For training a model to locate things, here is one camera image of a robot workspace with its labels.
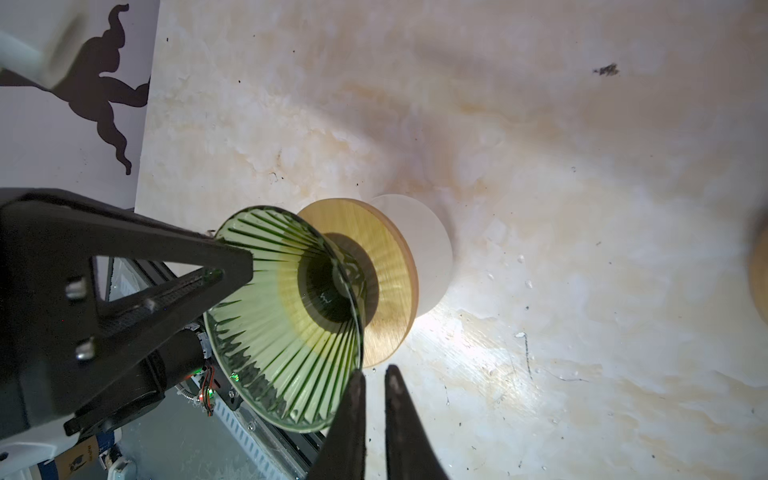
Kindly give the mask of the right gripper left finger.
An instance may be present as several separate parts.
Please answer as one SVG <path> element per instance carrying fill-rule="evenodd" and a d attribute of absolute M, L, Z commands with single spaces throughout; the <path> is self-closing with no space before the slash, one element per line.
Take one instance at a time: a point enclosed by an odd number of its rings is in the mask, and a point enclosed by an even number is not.
<path fill-rule="evenodd" d="M 365 476 L 366 381 L 360 370 L 349 378 L 328 435 L 306 479 Z"/>

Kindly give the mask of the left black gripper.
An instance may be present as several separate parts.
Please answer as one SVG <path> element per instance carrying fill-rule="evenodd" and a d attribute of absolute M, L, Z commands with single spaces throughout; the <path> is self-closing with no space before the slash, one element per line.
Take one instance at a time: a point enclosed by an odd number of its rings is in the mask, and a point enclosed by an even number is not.
<path fill-rule="evenodd" d="M 80 440 L 155 408 L 204 364 L 189 328 L 249 254 L 64 190 L 1 192 L 1 436 Z"/>

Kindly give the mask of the green glass dripper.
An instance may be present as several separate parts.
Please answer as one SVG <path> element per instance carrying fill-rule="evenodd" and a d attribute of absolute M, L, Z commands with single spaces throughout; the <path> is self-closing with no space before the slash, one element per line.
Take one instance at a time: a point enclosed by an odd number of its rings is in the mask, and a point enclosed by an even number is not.
<path fill-rule="evenodd" d="M 218 242 L 251 258 L 251 279 L 205 314 L 216 360 L 243 401 L 286 431 L 332 423 L 363 361 L 367 282 L 353 256 L 299 216 L 243 209 Z"/>

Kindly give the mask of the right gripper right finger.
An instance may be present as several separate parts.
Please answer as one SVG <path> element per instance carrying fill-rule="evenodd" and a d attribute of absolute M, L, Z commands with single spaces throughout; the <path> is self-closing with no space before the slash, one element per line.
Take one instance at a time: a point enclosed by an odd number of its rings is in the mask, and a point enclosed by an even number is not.
<path fill-rule="evenodd" d="M 388 479 L 448 480 L 396 365 L 386 370 L 385 417 Z"/>

